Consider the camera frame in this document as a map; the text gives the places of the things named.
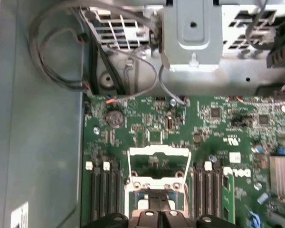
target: heatsink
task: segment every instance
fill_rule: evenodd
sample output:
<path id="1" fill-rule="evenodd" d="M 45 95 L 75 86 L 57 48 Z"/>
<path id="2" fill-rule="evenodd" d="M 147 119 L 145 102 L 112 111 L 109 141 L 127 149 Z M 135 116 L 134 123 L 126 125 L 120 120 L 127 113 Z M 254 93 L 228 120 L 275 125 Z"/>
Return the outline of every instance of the heatsink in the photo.
<path id="1" fill-rule="evenodd" d="M 269 162 L 271 192 L 285 197 L 285 157 L 271 156 Z"/>

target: blue component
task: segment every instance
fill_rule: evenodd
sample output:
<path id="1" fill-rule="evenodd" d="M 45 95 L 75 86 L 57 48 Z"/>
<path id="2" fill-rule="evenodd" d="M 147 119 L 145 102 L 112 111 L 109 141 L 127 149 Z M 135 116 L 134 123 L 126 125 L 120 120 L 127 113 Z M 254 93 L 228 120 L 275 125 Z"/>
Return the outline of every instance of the blue component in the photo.
<path id="1" fill-rule="evenodd" d="M 285 147 L 279 147 L 276 150 L 278 155 L 285 155 Z"/>
<path id="2" fill-rule="evenodd" d="M 251 228 L 261 228 L 261 219 L 260 217 L 256 214 L 253 213 L 252 211 L 249 211 L 251 214 L 251 219 L 250 219 L 250 227 Z"/>
<path id="3" fill-rule="evenodd" d="M 256 145 L 255 150 L 257 153 L 263 153 L 263 147 L 261 145 Z"/>

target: black cable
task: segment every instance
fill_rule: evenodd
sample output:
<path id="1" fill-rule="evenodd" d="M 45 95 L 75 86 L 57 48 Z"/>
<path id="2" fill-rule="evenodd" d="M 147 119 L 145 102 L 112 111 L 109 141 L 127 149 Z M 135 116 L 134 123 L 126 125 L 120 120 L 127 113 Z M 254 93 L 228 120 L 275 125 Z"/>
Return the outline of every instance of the black cable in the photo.
<path id="1" fill-rule="evenodd" d="M 99 54 L 100 57 L 105 65 L 106 70 L 108 71 L 114 86 L 115 86 L 115 90 L 117 92 L 118 95 L 126 95 L 126 91 L 123 85 L 123 82 L 116 70 L 116 68 L 113 66 L 111 60 L 109 59 L 108 55 L 105 53 L 105 51 L 103 50 L 103 48 L 101 47 L 101 45 L 98 45 L 98 50 L 99 50 Z"/>
<path id="2" fill-rule="evenodd" d="M 97 79 L 97 65 L 98 65 L 98 42 L 90 32 L 90 43 L 89 43 L 89 77 L 88 83 L 93 91 L 93 94 L 99 94 L 98 79 Z"/>

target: white label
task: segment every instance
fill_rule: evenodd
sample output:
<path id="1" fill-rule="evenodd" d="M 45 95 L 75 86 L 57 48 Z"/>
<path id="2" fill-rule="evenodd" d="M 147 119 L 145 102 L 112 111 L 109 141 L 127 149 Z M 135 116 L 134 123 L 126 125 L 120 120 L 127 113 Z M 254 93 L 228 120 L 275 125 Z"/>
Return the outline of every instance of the white label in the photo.
<path id="1" fill-rule="evenodd" d="M 223 141 L 225 143 L 228 143 L 228 145 L 230 146 L 238 146 L 239 142 L 241 142 L 241 139 L 235 137 L 228 137 L 228 138 L 223 138 Z"/>
<path id="2" fill-rule="evenodd" d="M 22 204 L 10 215 L 10 228 L 28 228 L 29 202 Z"/>
<path id="3" fill-rule="evenodd" d="M 227 176 L 228 174 L 233 174 L 235 177 L 251 177 L 251 170 L 250 169 L 231 169 L 230 167 L 223 168 L 224 175 Z"/>
<path id="4" fill-rule="evenodd" d="M 241 153 L 240 152 L 230 152 L 229 162 L 230 163 L 241 163 Z"/>

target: wire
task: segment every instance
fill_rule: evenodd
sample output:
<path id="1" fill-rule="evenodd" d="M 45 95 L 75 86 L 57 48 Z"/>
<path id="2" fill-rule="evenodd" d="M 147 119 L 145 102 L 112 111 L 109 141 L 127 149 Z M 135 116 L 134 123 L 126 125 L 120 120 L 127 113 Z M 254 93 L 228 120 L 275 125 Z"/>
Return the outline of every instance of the wire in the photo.
<path id="1" fill-rule="evenodd" d="M 71 84 L 81 84 L 82 81 L 81 80 L 68 80 L 68 79 L 64 79 L 62 78 L 60 75 L 58 75 L 53 69 L 51 69 L 44 61 L 44 52 L 46 49 L 46 46 L 48 44 L 49 41 L 53 40 L 54 38 L 56 38 L 57 36 L 66 33 L 66 32 L 70 32 L 73 36 L 73 38 L 79 43 L 78 39 L 77 39 L 77 33 L 74 29 L 72 28 L 54 28 L 52 29 L 41 41 L 41 44 L 39 46 L 39 57 L 41 60 L 41 63 L 44 67 L 44 70 L 50 74 L 51 76 L 49 76 L 50 78 L 54 77 L 54 81 L 57 82 L 58 84 L 63 83 L 63 84 L 70 84 L 70 88 L 73 89 L 78 89 L 78 90 L 82 90 L 83 86 L 82 85 L 71 85 Z"/>
<path id="2" fill-rule="evenodd" d="M 136 49 L 134 49 L 131 54 L 136 55 L 138 52 L 145 50 L 146 48 L 150 47 L 149 44 L 145 44 L 145 45 L 141 45 L 139 47 L 137 47 Z M 133 70 L 133 66 L 134 66 L 134 62 L 132 58 L 128 58 L 128 61 L 132 61 L 132 66 L 130 65 L 125 65 L 124 69 L 123 69 L 123 78 L 124 78 L 124 84 L 125 84 L 125 90 L 127 92 L 127 94 L 131 94 L 131 90 L 130 90 L 130 84 L 129 84 L 129 71 Z M 137 80 L 134 80 L 134 91 L 137 91 Z"/>
<path id="3" fill-rule="evenodd" d="M 163 68 L 164 66 L 162 65 L 161 68 L 160 68 L 160 71 L 159 71 L 159 82 L 160 82 L 160 85 L 162 87 L 162 89 L 170 96 L 172 97 L 177 103 L 181 104 L 181 105 L 185 105 L 186 103 L 183 102 L 178 96 L 176 96 L 174 93 L 172 93 L 163 83 L 163 80 L 162 80 L 162 72 L 163 72 Z"/>
<path id="4" fill-rule="evenodd" d="M 106 4 L 104 2 L 100 2 L 97 0 L 66 0 L 63 2 L 60 2 L 58 4 L 53 5 L 52 7 L 43 10 L 38 14 L 38 16 L 33 20 L 33 22 L 30 25 L 29 32 L 28 32 L 28 43 L 29 43 L 29 51 L 31 58 L 33 60 L 33 63 L 37 70 L 39 70 L 42 75 L 44 75 L 47 79 L 57 83 L 58 85 L 72 89 L 72 90 L 79 90 L 84 91 L 85 85 L 72 85 L 73 83 L 77 83 L 75 81 L 69 81 L 66 79 L 63 79 L 60 77 L 57 73 L 55 73 L 51 68 L 49 68 L 48 65 L 44 63 L 44 61 L 41 59 L 42 55 L 40 56 L 39 48 L 38 48 L 38 35 L 39 35 L 39 27 L 42 23 L 42 21 L 47 18 L 48 16 L 51 16 L 55 14 L 58 11 L 66 10 L 69 8 L 79 8 L 79 7 L 85 7 L 88 8 L 90 6 L 102 8 L 108 11 L 112 11 L 114 14 L 120 14 L 123 15 L 126 18 L 134 19 L 138 23 L 143 24 L 147 26 L 151 31 L 153 31 L 155 38 L 159 37 L 159 30 L 156 27 L 156 25 L 148 18 L 139 15 L 138 13 L 128 11 L 126 9 L 122 9 L 117 6 L 112 6 L 109 4 Z M 52 31 L 52 36 L 56 36 L 56 32 Z"/>
<path id="5" fill-rule="evenodd" d="M 261 107 L 269 107 L 269 106 L 282 106 L 285 105 L 285 101 L 280 102 L 273 102 L 273 103 L 257 103 L 257 102 L 246 102 L 239 97 L 237 97 L 237 100 L 245 105 L 254 105 L 254 106 L 261 106 Z"/>
<path id="6" fill-rule="evenodd" d="M 262 45 L 255 44 L 250 39 L 250 36 L 252 34 L 254 27 L 258 24 L 259 20 L 261 19 L 261 17 L 265 13 L 265 8 L 266 8 L 267 3 L 268 3 L 268 0 L 265 0 L 263 6 L 261 7 L 261 9 L 259 11 L 259 13 L 256 15 L 254 20 L 248 25 L 248 27 L 245 31 L 245 38 L 246 38 L 247 42 L 249 43 L 249 45 L 251 45 L 252 47 L 254 47 L 255 49 L 258 49 L 258 50 L 271 50 L 274 46 L 274 43 L 268 43 L 268 44 L 262 44 Z"/>
<path id="7" fill-rule="evenodd" d="M 116 98 L 116 99 L 114 99 L 114 98 L 113 98 L 113 99 L 109 99 L 109 100 L 106 101 L 107 104 L 112 103 L 112 102 L 120 102 L 120 101 L 128 100 L 128 99 L 131 99 L 131 98 L 135 98 L 135 97 L 144 95 L 144 94 L 150 92 L 151 90 L 153 90 L 153 89 L 155 88 L 156 83 L 157 83 L 157 81 L 158 81 L 158 74 L 157 74 L 156 69 L 154 68 L 154 66 L 153 66 L 151 63 L 149 63 L 148 61 L 146 61 L 146 60 L 144 60 L 144 59 L 142 59 L 142 58 L 140 58 L 140 57 L 137 57 L 136 55 L 133 55 L 133 54 L 131 54 L 131 53 L 124 52 L 124 51 L 121 51 L 121 50 L 119 50 L 119 49 L 114 49 L 114 48 L 111 48 L 111 47 L 107 47 L 107 48 L 108 48 L 110 51 L 118 52 L 118 53 L 127 55 L 127 56 L 131 57 L 132 59 L 135 59 L 135 60 L 137 60 L 137 61 L 142 61 L 142 62 L 148 64 L 148 65 L 152 68 L 152 70 L 153 70 L 153 72 L 154 72 L 154 82 L 153 82 L 153 84 L 152 84 L 149 88 L 144 89 L 144 90 L 142 90 L 142 91 L 140 91 L 140 92 L 138 92 L 138 93 L 136 93 L 136 94 L 133 94 L 133 95 L 124 96 L 124 97 L 120 97 L 120 98 Z"/>

